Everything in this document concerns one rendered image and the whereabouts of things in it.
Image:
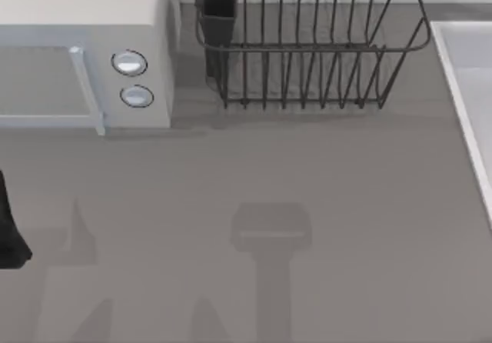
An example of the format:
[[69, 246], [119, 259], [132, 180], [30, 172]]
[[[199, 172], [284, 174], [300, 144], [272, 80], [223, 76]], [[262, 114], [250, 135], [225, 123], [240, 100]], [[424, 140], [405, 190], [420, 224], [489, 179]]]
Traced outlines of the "microwave oven door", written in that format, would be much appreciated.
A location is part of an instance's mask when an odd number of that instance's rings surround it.
[[104, 112], [80, 46], [0, 46], [0, 129], [93, 128]]

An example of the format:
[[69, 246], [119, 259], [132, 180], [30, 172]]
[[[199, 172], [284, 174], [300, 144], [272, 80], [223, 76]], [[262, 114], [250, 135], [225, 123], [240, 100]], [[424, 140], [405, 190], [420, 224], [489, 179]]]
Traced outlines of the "large round microwave knob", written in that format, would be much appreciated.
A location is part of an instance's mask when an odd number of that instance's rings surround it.
[[146, 72], [148, 62], [143, 54], [134, 50], [124, 50], [112, 55], [111, 66], [121, 75], [136, 77]]

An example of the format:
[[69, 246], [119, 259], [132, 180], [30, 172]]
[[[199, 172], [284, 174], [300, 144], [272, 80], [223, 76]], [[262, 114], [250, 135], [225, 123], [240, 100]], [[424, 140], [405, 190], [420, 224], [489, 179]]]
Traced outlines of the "dark cutlery holder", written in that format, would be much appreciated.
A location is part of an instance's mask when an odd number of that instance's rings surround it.
[[233, 39], [238, 0], [195, 0], [203, 34], [206, 75], [223, 84]]

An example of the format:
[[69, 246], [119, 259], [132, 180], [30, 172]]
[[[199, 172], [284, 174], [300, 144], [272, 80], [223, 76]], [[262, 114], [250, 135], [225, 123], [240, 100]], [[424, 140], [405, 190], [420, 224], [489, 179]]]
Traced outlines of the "white sink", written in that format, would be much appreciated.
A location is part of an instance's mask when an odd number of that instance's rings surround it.
[[492, 230], [492, 21], [430, 26]]

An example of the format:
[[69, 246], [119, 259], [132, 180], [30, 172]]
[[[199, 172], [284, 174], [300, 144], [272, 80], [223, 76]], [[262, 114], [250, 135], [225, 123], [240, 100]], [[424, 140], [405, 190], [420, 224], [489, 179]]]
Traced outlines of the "small round microwave knob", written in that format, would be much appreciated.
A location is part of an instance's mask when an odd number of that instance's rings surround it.
[[119, 96], [130, 108], [147, 108], [155, 100], [153, 92], [143, 85], [132, 85], [123, 88]]

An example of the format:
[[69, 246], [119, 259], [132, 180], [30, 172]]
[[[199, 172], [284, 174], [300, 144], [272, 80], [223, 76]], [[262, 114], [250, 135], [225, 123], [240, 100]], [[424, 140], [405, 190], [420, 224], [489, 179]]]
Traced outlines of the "pale microwave oven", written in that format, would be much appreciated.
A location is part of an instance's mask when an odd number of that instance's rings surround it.
[[[0, 46], [80, 46], [112, 129], [171, 126], [175, 58], [181, 35], [180, 0], [0, 0]], [[147, 59], [142, 75], [128, 77], [111, 66], [114, 53], [137, 51]], [[147, 108], [130, 108], [123, 88], [143, 85], [155, 97]]]

